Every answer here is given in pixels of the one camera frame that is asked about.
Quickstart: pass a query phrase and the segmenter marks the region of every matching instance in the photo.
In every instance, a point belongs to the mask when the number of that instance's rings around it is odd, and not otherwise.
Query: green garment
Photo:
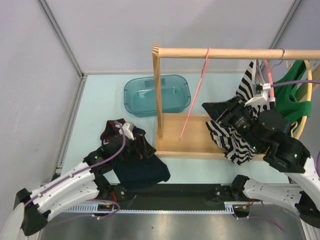
[[[306,71],[303,60],[297,60],[287,72],[287,74],[275,82],[275,84],[287,81],[300,80]],[[275,109],[292,124],[297,121],[300,123],[303,116],[310,116],[312,110],[311,101],[298,102],[295,97],[298,85],[285,85],[274,88]]]

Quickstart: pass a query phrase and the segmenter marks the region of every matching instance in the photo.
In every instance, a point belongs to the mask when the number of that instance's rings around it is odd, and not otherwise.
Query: clothing
[[[252,84],[256,83],[256,77],[260,76],[260,62],[252,61],[249,67],[245,71],[241,83],[239,84],[236,95],[242,96],[246,101],[253,97]],[[253,116],[258,117],[258,115],[265,110],[270,109],[270,104],[258,105],[253,107]],[[220,147],[224,148],[226,152],[224,156],[231,160],[233,163],[241,165],[246,161],[250,161],[255,156],[255,150],[250,147],[250,145],[238,134],[238,132],[233,128],[223,128],[218,123],[214,121],[206,122],[206,126],[210,131],[212,140]]]
[[[306,71],[306,65],[303,60],[297,60],[292,67],[275,84],[287,81],[300,80]],[[312,110],[311,101],[298,102],[296,92],[298,85],[286,85],[274,88],[275,109],[292,124],[297,121],[301,122],[303,116],[310,116]]]
[[[117,121],[121,124],[126,122],[123,118]],[[108,120],[105,130],[100,136],[102,144],[105,144],[107,140],[113,138],[118,133],[119,128],[116,127],[115,122]],[[120,183],[127,190],[137,190],[150,187],[161,181],[168,181],[170,172],[166,164],[154,154],[140,154],[139,150],[141,150],[143,146],[144,148],[148,148],[148,153],[154,149],[148,144],[144,137],[146,132],[135,126],[132,133],[136,140],[132,141],[132,151],[130,155],[125,160],[117,161],[113,167],[113,171]]]

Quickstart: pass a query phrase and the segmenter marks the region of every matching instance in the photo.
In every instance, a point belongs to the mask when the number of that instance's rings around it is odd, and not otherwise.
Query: wooden base
[[[163,113],[163,137],[156,133],[155,153],[159,158],[185,159],[226,159],[223,153],[211,139],[206,126],[210,117],[207,114],[192,114],[179,140],[187,114]],[[263,155],[256,155],[255,160],[262,160]]]

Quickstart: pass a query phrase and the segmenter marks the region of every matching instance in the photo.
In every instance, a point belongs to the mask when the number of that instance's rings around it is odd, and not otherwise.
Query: teal plastic bin
[[[179,75],[161,76],[162,111],[180,113],[191,101],[187,80]],[[130,80],[124,86],[124,107],[137,117],[157,115],[155,78]]]

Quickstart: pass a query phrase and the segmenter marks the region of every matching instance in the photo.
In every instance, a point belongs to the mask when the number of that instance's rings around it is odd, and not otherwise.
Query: wooden rack
[[[155,43],[152,46],[153,71],[157,108],[157,129],[155,147],[156,155],[163,158],[223,158],[224,149],[219,148],[211,139],[205,122],[210,120],[207,114],[192,114],[185,129],[183,138],[179,140],[187,114],[163,113],[161,95],[160,58],[206,58],[207,48],[162,48]],[[320,60],[320,50],[285,50],[282,49],[210,49],[210,59],[267,59],[267,60]],[[320,79],[320,66],[313,72],[313,79]],[[318,87],[313,84],[312,90]],[[300,101],[306,99],[307,84],[303,84],[296,92]],[[263,155],[256,155],[261,160]]]

